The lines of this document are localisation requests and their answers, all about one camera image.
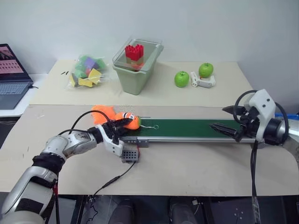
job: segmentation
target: cable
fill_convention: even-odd
[[[250,93],[254,93],[254,92],[257,92],[257,90],[249,90],[247,92],[244,92],[241,96],[239,96],[239,98],[236,100],[235,102],[235,105],[234,105],[234,110],[233,110],[233,117],[234,117],[234,120],[236,122],[238,122],[239,124],[241,124],[241,121],[238,119],[237,117],[237,114],[236,114],[236,111],[237,111],[237,108],[238,108],[238,105],[241,101],[241,99],[246,96],[247,94],[250,94]]]
[[[261,223],[259,204],[256,196],[256,153],[258,148],[258,141],[255,140],[251,151],[250,169],[252,179],[252,210],[255,224]]]
[[[112,201],[112,196],[110,198],[110,202],[109,202],[109,205],[108,205],[108,212],[107,212],[107,216],[106,216],[106,224],[108,223],[108,216],[109,216],[111,201]]]
[[[135,163],[136,163],[136,161],[134,161],[133,164],[129,167],[129,169],[127,169],[127,171],[124,172],[122,175],[116,176],[115,178],[113,178],[113,179],[111,179],[110,181],[108,181],[107,183],[105,183],[102,187],[100,187],[100,188],[93,194],[93,197],[95,197],[96,194],[97,194],[100,190],[102,190],[102,189],[108,187],[110,184],[114,183],[115,181],[117,181],[118,179],[120,179],[122,176],[124,176],[124,175],[125,175],[125,174],[126,174],[126,173],[127,173],[133,166],[134,166],[134,165],[135,165]]]
[[[34,86],[34,85],[30,85],[30,86],[28,86],[28,88],[29,88],[29,89],[33,89],[33,88],[37,88],[37,89],[38,89],[38,87],[36,87],[36,86]]]
[[[252,196],[256,197],[256,153],[257,153],[258,141],[255,140],[250,157],[250,169],[252,179]]]
[[[90,209],[91,209],[91,208],[93,208],[93,210],[95,211],[95,214],[93,215],[92,218],[88,218],[88,219],[87,219],[86,224],[87,224],[89,221],[92,222],[93,219],[94,219],[94,217],[96,217],[96,215],[99,213],[99,212],[95,209],[93,203],[90,205]]]
[[[107,183],[105,183],[102,187],[100,187],[92,196],[92,198],[94,198],[96,196],[96,194],[104,189],[105,187],[108,187],[110,184],[112,184],[113,182],[117,181],[118,179],[120,179],[122,176],[124,176],[133,166],[134,164],[136,163],[136,161],[133,162],[133,164],[129,167],[129,169],[127,169],[123,174],[119,175],[119,176],[116,176],[115,178],[111,179],[110,181],[108,181]],[[93,205],[93,202],[91,203],[90,205],[90,208],[93,208],[93,210],[96,212],[92,218],[88,218],[88,220],[86,221],[86,224],[89,222],[89,221],[93,221],[94,217],[98,214],[98,211],[94,208],[94,205]]]
[[[194,212],[195,215],[196,215],[196,213],[197,213],[197,211],[198,211],[198,208],[199,208],[199,204],[197,205],[197,208],[196,208],[196,210],[195,210],[195,212]]]
[[[86,130],[80,130],[80,129],[67,129],[67,130],[64,130],[63,132],[59,133],[58,135],[62,135],[63,133],[66,133],[68,131],[75,131],[75,132],[84,132],[84,133],[88,133],[88,131]]]
[[[79,122],[79,120],[82,117],[84,117],[85,115],[87,115],[89,113],[92,113],[92,112],[100,113],[100,114],[102,114],[106,118],[107,121],[110,121],[110,118],[104,112],[102,112],[102,111],[97,111],[97,110],[87,111],[87,112],[83,113],[80,117],[77,118],[77,120],[75,121],[75,123],[73,124],[73,126],[71,127],[71,129],[73,129],[76,126],[76,124]]]
[[[56,224],[60,224],[59,201],[58,201],[58,178],[54,185],[54,194],[55,194]]]

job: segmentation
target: white device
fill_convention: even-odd
[[[276,105],[274,100],[270,97],[268,92],[263,89],[257,91],[251,97],[248,97],[244,102],[244,107],[247,111],[249,111],[251,107],[255,107],[259,112],[257,117],[260,120],[260,125],[256,133],[256,140],[262,142],[267,125],[272,118],[275,118]]]
[[[214,76],[210,76],[209,78],[199,78],[194,71],[192,71],[190,74],[193,87],[201,86],[205,88],[211,88],[216,85]]]
[[[104,145],[105,145],[105,149],[117,156],[121,156],[122,155],[122,150],[123,150],[123,146],[124,146],[124,142],[122,140],[119,140],[119,143],[116,145],[113,143],[113,140],[110,139],[103,126],[102,125],[97,125],[97,128],[100,130],[102,137],[103,137],[103,141],[104,141]]]

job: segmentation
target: white table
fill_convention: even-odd
[[[0,191],[10,191],[32,158],[50,137],[70,128],[91,105],[115,105],[153,118],[232,119],[221,110],[235,103],[251,86],[237,63],[214,63],[216,86],[211,89],[174,85],[175,73],[196,71],[200,62],[157,63],[155,73],[140,95],[124,93],[113,70],[111,81],[95,88],[68,90],[74,60],[60,60],[50,71],[38,94],[14,126],[0,150]],[[86,116],[77,128],[93,126]],[[250,152],[248,144],[150,143],[141,149],[140,162],[101,194],[250,196]],[[128,168],[103,145],[71,157],[60,173],[60,194],[92,194]],[[298,167],[294,157],[281,147],[258,151],[256,162],[258,195],[299,194]]]
[[[33,81],[33,86],[40,88],[47,75],[48,74],[30,74],[29,76]],[[29,89],[13,110],[0,110],[0,117],[21,116],[28,107],[30,100],[36,94],[37,90],[37,88]]]

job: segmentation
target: green apple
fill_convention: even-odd
[[[185,87],[189,82],[189,74],[185,71],[179,71],[174,77],[174,83],[177,87]]]
[[[202,78],[208,78],[210,77],[210,75],[213,73],[214,67],[212,64],[210,63],[203,63],[200,67],[199,67],[199,76]]]

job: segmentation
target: clownfish plush toy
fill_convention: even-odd
[[[113,106],[104,106],[104,105],[96,105],[93,106],[92,110],[95,111],[102,111],[105,113],[109,119],[111,120],[120,120],[123,118],[130,118],[132,121],[125,125],[124,127],[131,130],[136,130],[140,127],[141,119],[130,112],[120,112],[118,114],[115,114]],[[107,119],[100,113],[92,112],[93,122],[95,125],[102,125],[107,122]]]
[[[120,112],[116,114],[115,120],[120,120],[122,118],[130,118],[133,119],[128,125],[125,125],[124,127],[131,130],[137,130],[140,127],[141,120],[138,116],[134,115],[130,112]]]

